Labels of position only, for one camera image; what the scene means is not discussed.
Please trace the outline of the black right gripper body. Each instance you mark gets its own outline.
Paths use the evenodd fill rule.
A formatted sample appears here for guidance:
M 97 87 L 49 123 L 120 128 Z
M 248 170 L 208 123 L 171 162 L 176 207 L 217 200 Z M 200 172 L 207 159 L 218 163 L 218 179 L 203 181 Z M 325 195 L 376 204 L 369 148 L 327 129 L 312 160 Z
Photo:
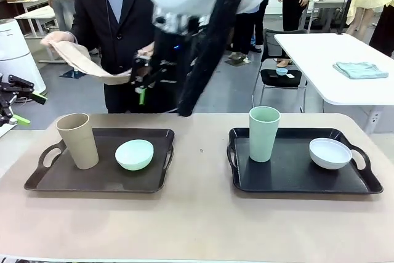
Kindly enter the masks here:
M 188 71 L 201 52 L 208 23 L 208 15 L 175 14 L 155 7 L 154 55 Z

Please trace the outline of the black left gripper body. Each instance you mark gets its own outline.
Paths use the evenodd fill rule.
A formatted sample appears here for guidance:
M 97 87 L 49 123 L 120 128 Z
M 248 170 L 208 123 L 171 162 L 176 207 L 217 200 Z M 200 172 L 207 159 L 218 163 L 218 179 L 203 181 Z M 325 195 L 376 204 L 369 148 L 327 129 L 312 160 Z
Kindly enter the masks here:
M 17 98 L 17 83 L 8 76 L 7 81 L 3 81 L 4 75 L 1 73 L 1 126 L 8 124 L 14 113 L 11 105 Z

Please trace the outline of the person's gloved left hand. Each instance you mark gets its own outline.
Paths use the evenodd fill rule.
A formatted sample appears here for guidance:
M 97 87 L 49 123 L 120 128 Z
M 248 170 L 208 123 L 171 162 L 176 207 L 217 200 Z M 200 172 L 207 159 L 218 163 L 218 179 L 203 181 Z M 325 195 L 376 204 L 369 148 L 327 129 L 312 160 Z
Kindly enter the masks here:
M 150 60 L 154 53 L 154 47 L 155 47 L 155 43 L 152 42 L 151 44 L 139 49 L 137 51 L 137 57 L 145 60 Z

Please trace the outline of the person's gloved right hand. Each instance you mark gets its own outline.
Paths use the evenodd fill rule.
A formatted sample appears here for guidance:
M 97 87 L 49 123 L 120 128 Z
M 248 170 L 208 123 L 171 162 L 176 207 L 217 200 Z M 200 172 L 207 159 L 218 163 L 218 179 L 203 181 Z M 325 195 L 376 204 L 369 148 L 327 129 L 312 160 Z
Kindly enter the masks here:
M 68 41 L 72 43 L 77 43 L 77 39 L 75 36 L 68 32 L 68 31 L 53 31 L 47 34 L 41 41 L 40 44 L 46 46 L 48 48 L 54 49 L 52 43 L 54 42 L 61 42 L 61 41 Z

